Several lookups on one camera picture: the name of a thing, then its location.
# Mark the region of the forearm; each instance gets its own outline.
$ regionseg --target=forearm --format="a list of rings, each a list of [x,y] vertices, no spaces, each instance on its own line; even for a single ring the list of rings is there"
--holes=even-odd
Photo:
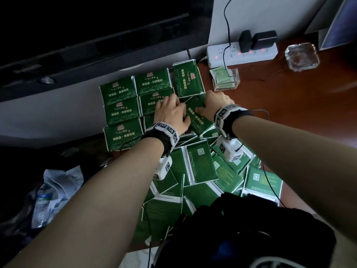
[[[93,176],[8,267],[118,267],[162,154],[160,140],[141,140]]]
[[[357,150],[257,117],[241,117],[234,133],[308,205],[357,240]]]

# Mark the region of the brown desk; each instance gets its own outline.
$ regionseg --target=brown desk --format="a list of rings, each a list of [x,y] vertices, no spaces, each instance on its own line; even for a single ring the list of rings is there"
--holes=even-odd
[[[357,70],[344,61],[345,47],[319,52],[320,65],[315,69],[293,72],[284,50],[300,42],[278,43],[274,60],[230,66],[238,68],[241,82],[224,93],[244,108],[268,110],[271,121],[357,147]],[[213,90],[207,63],[198,68],[205,90]],[[266,117],[264,112],[255,114]],[[287,207],[312,212],[286,184],[281,198]]]

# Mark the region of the hand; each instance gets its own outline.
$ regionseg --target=hand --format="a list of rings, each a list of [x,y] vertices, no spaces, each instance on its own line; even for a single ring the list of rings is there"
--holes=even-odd
[[[231,103],[234,103],[234,101],[223,92],[213,93],[211,90],[208,90],[205,99],[206,107],[197,107],[195,112],[213,122],[215,113]]]
[[[191,119],[189,116],[183,121],[186,116],[186,104],[180,103],[176,94],[166,96],[163,102],[156,103],[154,123],[165,122],[170,124],[179,135],[183,134],[189,128]]]

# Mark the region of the white power strip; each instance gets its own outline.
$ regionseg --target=white power strip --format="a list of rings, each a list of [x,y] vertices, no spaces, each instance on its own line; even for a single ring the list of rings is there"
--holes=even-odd
[[[223,50],[229,44],[221,44],[207,47],[207,60],[208,67],[220,67],[223,66]],[[232,42],[231,46],[226,49],[224,54],[224,60],[226,66],[258,62],[263,60],[274,59],[278,54],[278,48],[274,43],[273,46],[269,48],[264,48],[260,50],[250,50],[249,52],[240,52],[239,43]]]

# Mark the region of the white wall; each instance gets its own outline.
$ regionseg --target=white wall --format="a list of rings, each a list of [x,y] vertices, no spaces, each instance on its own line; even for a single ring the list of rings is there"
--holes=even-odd
[[[324,0],[232,0],[226,9],[231,41],[241,31],[276,30],[279,39],[291,37],[312,20]],[[223,10],[228,0],[215,0],[208,44],[227,43]],[[206,46],[191,49],[193,58]],[[0,103],[0,145],[40,148],[95,135],[105,127],[98,86],[128,75],[171,67],[188,59],[180,52],[146,62],[140,67],[117,71],[60,89]]]

